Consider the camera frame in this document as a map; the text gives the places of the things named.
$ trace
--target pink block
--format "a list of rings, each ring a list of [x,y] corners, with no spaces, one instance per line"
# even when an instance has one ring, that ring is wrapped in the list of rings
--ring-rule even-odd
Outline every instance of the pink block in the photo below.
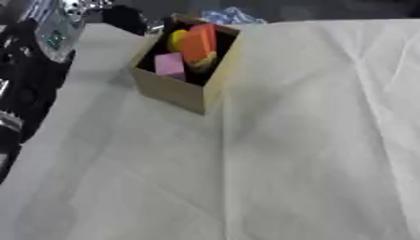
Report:
[[[180,52],[155,56],[155,69],[157,75],[170,76],[184,80],[184,64]]]

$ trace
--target orange block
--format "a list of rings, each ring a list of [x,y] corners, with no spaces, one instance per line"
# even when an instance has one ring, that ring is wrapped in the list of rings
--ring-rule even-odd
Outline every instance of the orange block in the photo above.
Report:
[[[212,52],[206,31],[192,31],[179,42],[181,54],[187,63],[203,60]]]
[[[210,47],[212,51],[216,51],[216,26],[212,23],[205,23],[191,27],[190,31],[206,31],[210,40]]]

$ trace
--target white cloth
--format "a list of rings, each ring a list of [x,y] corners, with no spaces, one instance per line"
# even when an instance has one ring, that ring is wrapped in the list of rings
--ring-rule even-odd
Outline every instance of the white cloth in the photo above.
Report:
[[[90,26],[0,187],[1,238],[420,239],[419,32],[249,26],[222,108],[202,117],[118,71],[144,38]]]

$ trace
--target table surface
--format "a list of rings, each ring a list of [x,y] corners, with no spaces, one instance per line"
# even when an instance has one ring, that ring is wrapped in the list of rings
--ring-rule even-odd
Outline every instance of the table surface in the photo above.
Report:
[[[418,21],[247,26],[203,117],[141,96],[90,25],[0,190],[7,240],[420,239]]]

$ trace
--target cardboard box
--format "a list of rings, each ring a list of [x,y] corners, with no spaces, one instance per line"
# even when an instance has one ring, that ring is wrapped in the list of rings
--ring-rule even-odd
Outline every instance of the cardboard box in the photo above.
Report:
[[[188,16],[173,14],[174,25],[152,43],[142,49],[130,64],[139,90],[150,98],[164,100],[199,114],[208,113],[217,102],[223,84],[229,74],[229,65],[234,57],[225,57],[236,41],[239,30],[226,26],[217,26],[217,63],[209,72],[198,74],[186,70],[188,82],[183,82],[167,76],[155,74],[154,56],[167,53],[167,39],[171,32],[177,29],[189,29],[191,26],[205,23]]]

